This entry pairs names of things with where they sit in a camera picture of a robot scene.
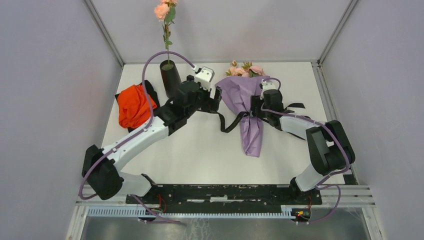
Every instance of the red-orange fabric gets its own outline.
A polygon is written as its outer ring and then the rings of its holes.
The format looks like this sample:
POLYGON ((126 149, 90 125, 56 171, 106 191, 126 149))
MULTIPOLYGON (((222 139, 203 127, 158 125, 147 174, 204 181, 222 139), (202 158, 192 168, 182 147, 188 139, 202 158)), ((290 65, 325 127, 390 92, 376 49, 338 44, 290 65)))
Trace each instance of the red-orange fabric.
MULTIPOLYGON (((155 109, 156 103, 150 95, 148 97, 155 109)), ((149 104, 142 85, 132 85, 123 90, 119 94, 117 102, 119 105, 119 125, 123 128, 136 129, 150 117, 149 104)))

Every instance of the robotic arm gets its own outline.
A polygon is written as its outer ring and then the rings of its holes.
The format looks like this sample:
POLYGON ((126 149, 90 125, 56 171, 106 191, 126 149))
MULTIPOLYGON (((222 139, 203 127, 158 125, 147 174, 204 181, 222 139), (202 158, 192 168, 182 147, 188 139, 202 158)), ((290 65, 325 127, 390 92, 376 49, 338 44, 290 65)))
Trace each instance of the robotic arm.
MULTIPOLYGON (((290 133, 307 141, 311 164, 290 182, 290 187, 298 195, 307 192, 320 184, 330 173, 346 167, 346 161, 340 149, 334 144, 334 139, 325 129, 306 117, 296 117, 291 110, 285 110, 283 95, 270 81, 262 81, 260 96, 251 97, 250 114, 268 122, 274 128, 290 133)), ((346 136, 342 124, 337 120, 325 123, 333 133, 347 155, 349 163, 355 161, 355 153, 346 136)))
POLYGON ((218 110, 221 89, 217 88, 214 98, 210 98, 214 71, 207 67, 195 67, 193 70, 195 75, 187 76, 187 80, 178 87, 175 97, 155 111, 153 121, 145 132, 139 134, 147 123, 103 149, 95 145, 87 149, 82 168, 83 177, 97 160, 108 152, 112 152, 87 178, 87 182, 102 200, 109 199, 118 193, 144 196, 154 184, 153 181, 145 174, 132 175, 121 172, 122 168, 150 145, 186 125, 187 119, 198 109, 218 110))

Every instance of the white wall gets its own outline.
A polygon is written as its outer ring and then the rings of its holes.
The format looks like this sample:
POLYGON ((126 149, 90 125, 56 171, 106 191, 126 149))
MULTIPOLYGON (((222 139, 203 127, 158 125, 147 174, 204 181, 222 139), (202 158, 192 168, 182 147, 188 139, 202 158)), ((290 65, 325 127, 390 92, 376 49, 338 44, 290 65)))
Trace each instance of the white wall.
POLYGON ((82 0, 2 0, 0 32, 0 239, 63 239, 120 67, 82 0))
POLYGON ((423 239, 424 1, 363 0, 324 62, 388 239, 423 239))
MULTIPOLYGON (((160 0, 93 3, 126 63, 145 62, 165 50, 161 22, 153 12, 160 0)), ((317 60, 348 3, 179 0, 170 50, 195 62, 317 60)))

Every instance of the black vase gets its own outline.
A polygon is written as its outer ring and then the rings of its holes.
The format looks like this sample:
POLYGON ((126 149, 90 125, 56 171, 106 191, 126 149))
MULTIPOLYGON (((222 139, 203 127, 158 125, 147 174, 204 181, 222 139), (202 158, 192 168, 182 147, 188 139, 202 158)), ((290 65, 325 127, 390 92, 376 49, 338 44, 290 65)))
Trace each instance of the black vase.
POLYGON ((169 64, 172 65, 170 69, 163 69, 165 65, 168 65, 168 60, 163 61, 159 67, 163 85, 165 86, 166 96, 172 98, 175 96, 175 92, 181 84, 181 78, 177 66, 175 66, 175 62, 169 60, 169 64))

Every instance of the purple cloth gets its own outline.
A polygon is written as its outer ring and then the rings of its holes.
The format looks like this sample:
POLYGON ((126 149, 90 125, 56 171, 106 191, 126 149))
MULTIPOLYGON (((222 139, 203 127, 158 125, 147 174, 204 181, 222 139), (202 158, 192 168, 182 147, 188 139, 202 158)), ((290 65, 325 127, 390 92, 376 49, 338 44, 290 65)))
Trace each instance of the purple cloth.
MULTIPOLYGON (((244 77, 228 76, 215 84, 222 89, 222 100, 236 115, 250 112, 251 96, 260 95, 261 80, 267 76, 244 77)), ((243 117, 240 121, 241 145, 247 156, 259 157, 261 154, 264 124, 257 117, 243 117)))

